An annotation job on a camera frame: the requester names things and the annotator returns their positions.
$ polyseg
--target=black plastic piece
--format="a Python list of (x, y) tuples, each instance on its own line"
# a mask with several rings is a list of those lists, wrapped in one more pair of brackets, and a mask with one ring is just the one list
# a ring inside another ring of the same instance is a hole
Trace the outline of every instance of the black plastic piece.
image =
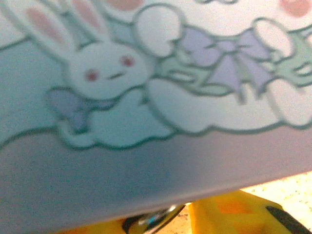
[(305, 226), (299, 223), (286, 211), (278, 208), (267, 206), (267, 210), (292, 234), (312, 234)]

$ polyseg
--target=blue bow tie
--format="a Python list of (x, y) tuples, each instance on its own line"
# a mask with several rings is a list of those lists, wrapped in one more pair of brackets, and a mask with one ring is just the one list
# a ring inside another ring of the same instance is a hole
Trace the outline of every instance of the blue bow tie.
[(238, 41), (234, 41), (216, 40), (205, 32), (189, 27), (179, 45), (189, 54), (195, 66), (212, 70), (205, 85), (226, 85), (240, 92), (240, 64), (249, 71), (258, 93), (274, 79), (273, 74), (260, 64), (271, 60), (270, 50), (255, 37), (252, 30), (245, 31)]
[(47, 101), (61, 118), (69, 120), (72, 128), (86, 130), (88, 114), (92, 110), (108, 110), (114, 101), (83, 99), (68, 89), (53, 89), (47, 93)]

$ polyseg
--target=floor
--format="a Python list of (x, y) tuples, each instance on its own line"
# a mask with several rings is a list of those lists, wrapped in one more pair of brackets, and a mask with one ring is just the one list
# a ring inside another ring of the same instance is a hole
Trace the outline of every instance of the floor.
[[(312, 172), (242, 190), (282, 205), (312, 231)], [(188, 207), (158, 234), (192, 234)]]

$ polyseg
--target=white plastic tray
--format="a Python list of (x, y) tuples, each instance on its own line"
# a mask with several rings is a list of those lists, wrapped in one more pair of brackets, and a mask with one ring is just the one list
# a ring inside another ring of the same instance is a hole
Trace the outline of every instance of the white plastic tray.
[[(140, 1), (118, 11), (99, 0), (96, 15), (86, 0), (42, 2), (0, 0), (0, 233), (54, 232), (312, 170), (309, 3), (155, 0), (138, 14)], [(204, 60), (205, 49), (218, 52)]]

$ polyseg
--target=bunny mouth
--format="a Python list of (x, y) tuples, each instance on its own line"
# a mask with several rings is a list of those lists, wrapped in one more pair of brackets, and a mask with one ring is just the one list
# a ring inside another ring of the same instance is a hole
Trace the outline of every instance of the bunny mouth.
[(114, 74), (114, 75), (108, 77), (107, 79), (108, 79), (108, 80), (117, 79), (117, 78), (119, 78), (119, 77), (124, 76), (125, 74), (126, 74), (125, 72), (119, 72), (119, 73), (116, 73), (116, 74)]

